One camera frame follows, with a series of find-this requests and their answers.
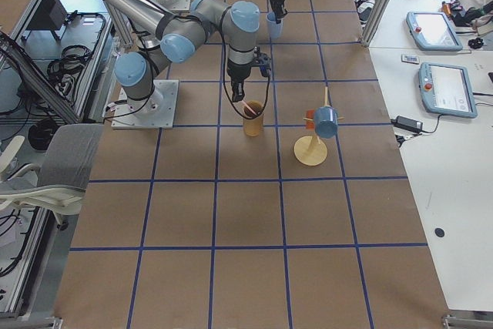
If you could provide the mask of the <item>pink chopstick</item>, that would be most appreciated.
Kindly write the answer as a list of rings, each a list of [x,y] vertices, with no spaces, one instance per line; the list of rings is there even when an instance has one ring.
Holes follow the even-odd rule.
[[[258,116],[258,115],[259,115],[259,113],[258,113],[257,111],[255,111],[255,110],[253,109],[253,107],[252,107],[249,103],[247,103],[245,100],[242,100],[241,102],[242,102],[242,104],[243,104],[243,107],[244,107],[245,109],[247,109],[247,110],[248,110],[248,112],[250,112],[250,113],[252,114],[252,117],[256,117],[256,116]]]

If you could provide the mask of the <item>far teach pendant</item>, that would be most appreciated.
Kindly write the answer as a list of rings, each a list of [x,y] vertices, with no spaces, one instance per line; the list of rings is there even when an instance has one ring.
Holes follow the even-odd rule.
[[[458,52],[463,49],[448,18],[442,12],[409,12],[406,23],[420,50]]]

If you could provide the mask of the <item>orange cup on stand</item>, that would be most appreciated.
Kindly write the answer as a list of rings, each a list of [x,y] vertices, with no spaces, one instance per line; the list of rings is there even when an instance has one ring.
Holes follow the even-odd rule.
[[[315,124],[314,124],[314,109],[310,109],[306,111],[304,121],[305,121],[305,128],[309,130],[314,130]]]

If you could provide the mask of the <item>light blue plastic cup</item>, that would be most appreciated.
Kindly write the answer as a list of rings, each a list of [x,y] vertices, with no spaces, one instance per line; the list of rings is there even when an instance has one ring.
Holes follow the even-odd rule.
[[[267,32],[271,39],[278,39],[283,31],[283,19],[277,19],[274,12],[266,15]]]

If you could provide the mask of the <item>black power adapter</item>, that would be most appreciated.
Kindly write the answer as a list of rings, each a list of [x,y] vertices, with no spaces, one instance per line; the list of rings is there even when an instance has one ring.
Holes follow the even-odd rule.
[[[393,127],[403,129],[411,133],[423,132],[423,122],[415,119],[410,119],[404,116],[396,116],[394,119],[391,119],[391,123]]]

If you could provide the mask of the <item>grey office chair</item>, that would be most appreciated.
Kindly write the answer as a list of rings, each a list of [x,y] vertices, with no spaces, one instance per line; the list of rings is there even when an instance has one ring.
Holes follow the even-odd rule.
[[[67,216],[80,213],[103,125],[58,128],[42,164],[29,163],[1,181],[1,209],[40,207],[52,212],[60,230]]]

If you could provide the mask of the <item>blue cup on stand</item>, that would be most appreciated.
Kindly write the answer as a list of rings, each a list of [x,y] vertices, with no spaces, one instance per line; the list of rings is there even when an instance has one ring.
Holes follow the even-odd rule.
[[[314,111],[314,131],[324,139],[329,139],[337,135],[338,131],[338,112],[331,106],[319,107]]]

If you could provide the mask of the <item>teach pendant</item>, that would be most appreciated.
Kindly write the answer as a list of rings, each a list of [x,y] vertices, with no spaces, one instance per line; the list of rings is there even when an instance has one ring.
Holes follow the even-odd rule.
[[[423,62],[418,87],[429,113],[468,119],[478,116],[468,70],[463,66]]]
[[[420,50],[458,52],[463,49],[448,18],[442,12],[409,12],[406,23]]]

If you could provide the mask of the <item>bamboo chopstick holder cup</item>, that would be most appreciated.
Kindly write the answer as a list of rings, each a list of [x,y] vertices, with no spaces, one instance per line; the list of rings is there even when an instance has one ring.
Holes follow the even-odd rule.
[[[247,103],[249,103],[259,115],[252,117],[252,114],[243,107],[243,114],[247,117],[247,119],[243,120],[243,131],[247,136],[259,136],[263,131],[263,106],[260,102],[254,100],[250,100]]]

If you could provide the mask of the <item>wooden cup tree stand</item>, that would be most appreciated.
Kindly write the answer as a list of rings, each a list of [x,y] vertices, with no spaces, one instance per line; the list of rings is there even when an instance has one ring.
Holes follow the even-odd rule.
[[[328,102],[328,87],[324,87],[324,104],[321,106],[331,106]],[[317,166],[327,158],[327,146],[315,131],[309,136],[300,137],[293,146],[294,155],[297,160],[306,166]]]

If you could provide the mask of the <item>near teach pendant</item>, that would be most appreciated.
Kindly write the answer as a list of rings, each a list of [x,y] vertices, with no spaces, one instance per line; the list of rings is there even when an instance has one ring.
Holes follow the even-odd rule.
[[[478,116],[468,70],[463,66],[423,62],[418,87],[429,113],[468,119]]]

